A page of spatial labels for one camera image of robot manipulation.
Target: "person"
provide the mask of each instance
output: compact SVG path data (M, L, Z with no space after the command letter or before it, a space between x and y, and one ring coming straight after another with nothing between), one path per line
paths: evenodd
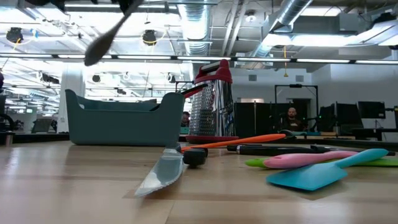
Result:
M190 114L186 111L182 113L181 127L189 127L189 116Z
M287 129L289 131L304 131L304 126L301 121L296 119L296 109L291 107L287 111L287 118L282 124L282 129Z

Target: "teal plastic bin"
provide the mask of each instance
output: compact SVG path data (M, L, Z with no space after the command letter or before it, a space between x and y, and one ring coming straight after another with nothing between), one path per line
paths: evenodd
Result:
M77 145L170 146L177 144L185 98L166 94L156 103L87 100L65 90L70 140Z

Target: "table surface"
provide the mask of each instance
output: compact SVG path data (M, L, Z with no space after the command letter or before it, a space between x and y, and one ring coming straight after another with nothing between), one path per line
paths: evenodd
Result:
M265 184L276 171L247 167L256 156L226 149L212 149L205 165L173 185L134 198L162 150L70 142L0 148L1 223L397 223L398 168L350 167L342 181L298 192Z

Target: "kitchen utensil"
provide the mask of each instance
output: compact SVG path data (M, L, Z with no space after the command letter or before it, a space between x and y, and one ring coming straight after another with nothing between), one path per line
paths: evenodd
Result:
M193 83L206 83L208 86L193 96L187 141L196 144L238 139L234 128L232 76L228 61L223 59L200 67Z
M259 159L248 159L244 163L249 167L261 167L266 169L272 169L264 165L264 161L267 160L269 157L259 158ZM331 159L327 161L322 161L319 163L326 163L326 162L333 162L338 161L339 159ZM396 158L387 158L387 159L376 159L369 162L362 162L360 164L356 164L354 166L374 166L374 167L398 167L398 159Z
M183 171L183 156L176 149L164 149L163 155L149 171L134 196L142 197L174 183Z
M264 161L266 167L275 169L292 169L310 164L316 164L321 161L329 159L341 159L349 156L353 156L357 152L350 151L332 151L321 154L309 154L309 153L294 153L284 154L279 156L271 157Z
M265 134L265 135L262 135L262 136L256 136L256 137L250 137L250 138L244 138L244 139L237 139L237 140L232 140L232 141L215 142L215 143L202 144L202 145L196 145L196 146L186 146L186 147L182 148L182 151L185 151L187 149L191 149L191 148L194 148L194 147L212 148L212 147L227 146L229 144L257 143L257 142L275 141L275 140L278 140L278 139L282 139L284 137L285 137L285 134Z
M87 47L85 53L86 66L92 66L102 59L109 48L111 48L113 39L118 33L120 27L143 2L144 0L134 0L122 19L112 29L92 41L92 43Z
M319 146L319 145L311 145L311 149L314 149L316 153L324 153L324 152L330 152L330 151L354 151L354 152L362 152L363 150L360 149L337 149L333 147L328 147L328 146ZM394 151L388 151L387 156L394 156L396 152Z
M297 147L297 146L267 146L267 145L229 145L227 146L228 151L237 152L240 155L251 155L251 156L278 156L283 154L291 153L324 153L331 151L354 151L362 152L363 150L358 149L335 149L332 147L312 145L310 148ZM396 153L389 151L387 156L394 156Z
M184 163L196 167L206 161L207 153L204 149L191 149L185 151L184 155L178 152L180 150L180 146L164 149L134 196L142 197L174 183L181 176Z
M227 147L228 151L236 152L240 155L251 156L278 156L288 153L317 153L314 149L306 147L284 147L284 146L250 146L240 145L236 148Z
M269 175L266 180L277 185L304 190L316 190L347 176L343 170L362 162L369 162L387 155L385 149L368 149L335 162L309 165Z

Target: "knife blade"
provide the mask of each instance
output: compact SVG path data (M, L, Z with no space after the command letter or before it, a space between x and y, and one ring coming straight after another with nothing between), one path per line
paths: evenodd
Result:
M135 197L143 197L178 180L183 171L183 155L177 151L179 148L180 146L164 149L160 159L134 193Z

